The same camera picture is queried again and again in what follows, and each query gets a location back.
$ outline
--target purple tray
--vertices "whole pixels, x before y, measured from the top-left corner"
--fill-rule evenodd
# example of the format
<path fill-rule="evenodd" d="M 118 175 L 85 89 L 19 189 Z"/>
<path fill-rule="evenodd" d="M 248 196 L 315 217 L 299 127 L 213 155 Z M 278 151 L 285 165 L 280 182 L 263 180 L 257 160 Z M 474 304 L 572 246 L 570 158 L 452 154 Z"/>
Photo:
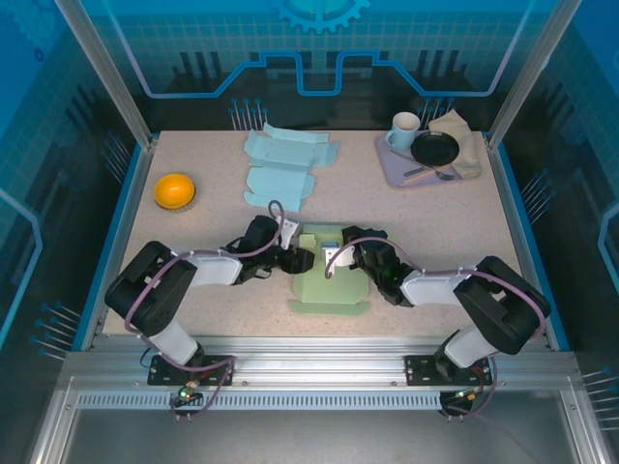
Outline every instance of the purple tray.
<path fill-rule="evenodd" d="M 451 174 L 456 176 L 452 181 L 441 181 L 433 170 L 421 166 L 413 160 L 410 151 L 398 152 L 408 157 L 403 159 L 398 155 L 392 153 L 394 150 L 391 145 L 385 140 L 385 134 L 379 135 L 374 144 L 376 145 L 376 153 L 380 160 L 380 165 L 383 168 L 383 174 L 387 184 L 397 189 L 427 186 L 430 184 L 443 184 L 445 182 L 461 181 L 462 178 L 452 168 L 450 164 L 446 164 L 441 167 L 437 167 L 436 170 L 444 172 L 445 174 Z M 411 171 L 419 170 L 419 172 L 411 174 Z"/>

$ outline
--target speckled tabletop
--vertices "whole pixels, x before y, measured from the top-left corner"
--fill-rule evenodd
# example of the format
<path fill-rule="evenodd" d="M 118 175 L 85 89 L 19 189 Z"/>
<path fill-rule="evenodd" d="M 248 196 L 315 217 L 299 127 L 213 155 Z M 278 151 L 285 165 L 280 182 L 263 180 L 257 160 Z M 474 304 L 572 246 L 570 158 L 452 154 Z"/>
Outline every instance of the speckled tabletop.
<path fill-rule="evenodd" d="M 477 179 L 419 188 L 387 186 L 374 150 L 377 131 L 333 131 L 338 160 L 313 168 L 313 193 L 300 213 L 302 222 L 336 222 L 385 229 L 429 270 L 477 264 L 499 256 L 518 269 L 484 141 L 476 133 L 484 173 Z M 147 242 L 175 249 L 216 248 L 243 235 L 254 216 L 243 192 L 250 158 L 247 138 L 237 131 L 164 131 L 140 200 L 123 267 Z M 170 213 L 153 200 L 153 187 L 165 174 L 189 175 L 197 187 L 191 207 Z M 303 315 L 287 304 L 295 299 L 292 276 L 274 271 L 268 280 L 238 286 L 190 289 L 178 317 L 193 335 L 239 336 L 419 336 L 448 335 L 469 323 L 461 307 L 426 304 L 413 308 L 387 304 L 371 285 L 370 310 L 361 316 Z M 125 334 L 108 312 L 104 332 Z"/>

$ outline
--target white mug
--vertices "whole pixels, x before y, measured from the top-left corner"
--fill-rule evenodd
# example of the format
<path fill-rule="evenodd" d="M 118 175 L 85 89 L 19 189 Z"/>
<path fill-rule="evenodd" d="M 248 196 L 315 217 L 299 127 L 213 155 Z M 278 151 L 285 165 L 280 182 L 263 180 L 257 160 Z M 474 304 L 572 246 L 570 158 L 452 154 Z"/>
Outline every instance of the white mug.
<path fill-rule="evenodd" d="M 421 121 L 416 114 L 402 111 L 394 116 L 391 130 L 385 135 L 387 143 L 402 152 L 410 148 L 417 136 Z"/>

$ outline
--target beige cloth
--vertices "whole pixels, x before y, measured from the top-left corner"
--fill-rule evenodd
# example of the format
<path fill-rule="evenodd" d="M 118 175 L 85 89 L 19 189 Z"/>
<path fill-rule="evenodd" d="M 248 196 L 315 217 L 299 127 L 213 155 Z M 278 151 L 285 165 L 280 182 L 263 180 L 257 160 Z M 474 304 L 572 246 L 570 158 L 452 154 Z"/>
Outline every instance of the beige cloth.
<path fill-rule="evenodd" d="M 482 174 L 482 167 L 475 154 L 475 139 L 468 124 L 454 110 L 444 116 L 430 121 L 427 127 L 431 131 L 441 131 L 453 137 L 460 147 L 460 153 L 452 162 L 452 168 L 462 177 L 470 179 Z"/>

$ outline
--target blue edge trim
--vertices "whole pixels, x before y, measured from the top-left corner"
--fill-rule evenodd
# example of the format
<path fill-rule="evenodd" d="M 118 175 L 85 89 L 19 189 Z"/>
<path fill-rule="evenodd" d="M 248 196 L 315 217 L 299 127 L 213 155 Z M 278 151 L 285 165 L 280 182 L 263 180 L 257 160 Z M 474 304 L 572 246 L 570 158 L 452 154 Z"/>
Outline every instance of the blue edge trim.
<path fill-rule="evenodd" d="M 120 190 L 118 202 L 116 203 L 116 209 L 114 210 L 114 216 L 112 217 L 112 222 L 109 224 L 107 236 L 105 237 L 105 242 L 103 243 L 101 258 L 99 258 L 99 264 L 97 265 L 97 270 L 95 271 L 95 276 L 93 277 L 93 283 L 90 286 L 90 291 L 88 292 L 88 298 L 86 299 L 86 304 L 84 305 L 84 311 L 82 312 L 79 325 L 77 326 L 77 333 L 75 334 L 72 351 L 81 351 L 81 346 L 86 339 L 90 320 L 96 316 L 95 301 L 97 299 L 99 289 L 103 283 L 103 273 L 105 272 L 105 267 L 107 266 L 107 261 L 109 260 L 109 255 L 112 251 L 112 245 L 114 244 L 118 234 L 120 218 L 123 215 L 125 205 L 127 204 L 129 190 L 133 182 L 133 177 L 135 176 L 135 170 L 137 168 L 137 162 L 139 161 L 141 151 L 142 147 L 140 147 L 139 144 L 135 144 L 132 161 L 129 164 L 129 169 L 127 170 L 127 175 L 125 176 L 125 183 Z"/>
<path fill-rule="evenodd" d="M 125 177 L 125 184 L 121 189 L 118 203 L 116 204 L 116 210 L 114 211 L 112 222 L 109 225 L 109 229 L 107 231 L 107 237 L 105 238 L 105 243 L 103 244 L 102 255 L 99 259 L 97 270 L 95 271 L 95 276 L 93 278 L 93 283 L 90 287 L 90 292 L 88 293 L 86 305 L 84 306 L 84 312 L 82 314 L 81 320 L 79 321 L 79 326 L 77 327 L 77 334 L 75 335 L 74 344 L 72 347 L 74 351 L 80 351 L 80 347 L 86 337 L 86 332 L 88 330 L 90 319 L 95 315 L 95 300 L 97 299 L 97 293 L 99 292 L 99 288 L 102 285 L 103 272 L 105 270 L 105 266 L 107 265 L 107 260 L 109 259 L 112 245 L 116 240 L 118 225 L 120 223 L 121 215 L 123 214 L 123 210 L 125 209 L 125 205 L 127 203 L 129 189 L 135 175 L 135 170 L 137 168 L 137 162 L 139 161 L 140 152 L 141 147 L 139 145 L 136 145 L 133 152 L 132 162 L 129 166 L 127 176 Z M 524 230 L 526 243 L 531 251 L 533 265 L 535 266 L 535 270 L 537 272 L 538 279 L 542 287 L 542 293 L 544 293 L 545 297 L 550 303 L 550 320 L 552 321 L 552 328 L 554 329 L 557 344 L 559 345 L 557 348 L 561 351 L 570 351 L 570 343 L 568 342 L 568 338 L 565 334 L 565 329 L 563 328 L 563 323 L 561 322 L 561 316 L 559 315 L 557 304 L 554 300 L 554 296 L 552 295 L 552 290 L 550 289 L 550 282 L 548 281 L 548 277 L 544 269 L 544 264 L 542 263 L 542 257 L 540 255 L 537 242 L 535 241 L 535 237 L 533 235 L 533 229 L 531 228 L 531 224 L 526 215 L 526 210 L 524 209 L 522 197 L 520 196 L 520 192 L 518 190 L 516 176 L 514 175 L 512 165 L 510 164 L 510 160 L 507 156 L 507 151 L 505 150 L 503 143 L 499 145 L 498 152 L 499 156 L 501 157 L 501 161 L 503 162 L 503 165 L 505 167 L 507 181 L 510 185 L 512 195 L 514 196 L 518 217 L 520 219 L 520 222 L 522 223 L 522 229 Z"/>
<path fill-rule="evenodd" d="M 507 156 L 507 151 L 505 150 L 505 146 L 503 145 L 503 143 L 499 144 L 498 151 L 499 156 L 501 157 L 501 161 L 503 162 L 503 166 L 505 167 L 507 182 L 510 185 L 510 190 L 512 191 L 512 196 L 514 197 L 514 201 L 516 203 L 518 217 L 520 219 L 520 222 L 522 223 L 522 229 L 524 230 L 524 238 L 526 240 L 527 246 L 529 247 L 529 250 L 531 251 L 533 266 L 535 266 L 535 271 L 538 275 L 540 286 L 542 287 L 542 293 L 550 303 L 550 321 L 552 322 L 554 335 L 557 339 L 557 344 L 559 345 L 557 346 L 557 348 L 561 351 L 570 351 L 570 343 L 568 342 L 568 338 L 565 334 L 565 329 L 563 328 L 563 323 L 561 322 L 561 316 L 559 315 L 559 310 L 557 309 L 557 303 L 554 300 L 554 295 L 552 295 L 552 290 L 550 289 L 550 282 L 548 281 L 548 276 L 545 273 L 544 264 L 542 263 L 542 256 L 540 255 L 538 244 L 535 241 L 535 236 L 533 235 L 531 223 L 529 222 L 529 218 L 526 215 L 524 203 L 522 202 L 522 196 L 520 195 L 520 190 L 518 189 L 518 185 L 516 183 L 516 176 L 514 175 L 512 164 L 510 163 L 510 160 Z"/>

